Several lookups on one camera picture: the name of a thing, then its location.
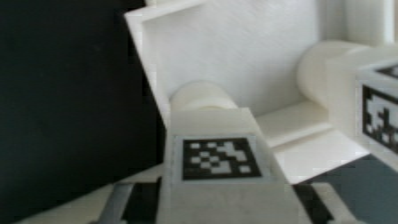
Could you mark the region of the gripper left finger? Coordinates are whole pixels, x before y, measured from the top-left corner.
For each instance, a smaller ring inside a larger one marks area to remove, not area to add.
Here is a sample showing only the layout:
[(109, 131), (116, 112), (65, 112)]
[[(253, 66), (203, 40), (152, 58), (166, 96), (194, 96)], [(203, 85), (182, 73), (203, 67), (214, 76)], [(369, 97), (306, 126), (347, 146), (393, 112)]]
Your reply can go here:
[(100, 217), (90, 224), (155, 224), (162, 179), (114, 185)]

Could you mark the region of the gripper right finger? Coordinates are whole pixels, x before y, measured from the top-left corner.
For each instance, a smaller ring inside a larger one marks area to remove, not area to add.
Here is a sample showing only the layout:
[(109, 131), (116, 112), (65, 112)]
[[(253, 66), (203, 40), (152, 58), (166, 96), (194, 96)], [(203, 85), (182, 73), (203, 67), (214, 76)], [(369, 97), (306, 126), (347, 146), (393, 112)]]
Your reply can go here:
[(369, 224), (356, 218), (329, 183), (297, 184), (294, 189), (313, 224)]

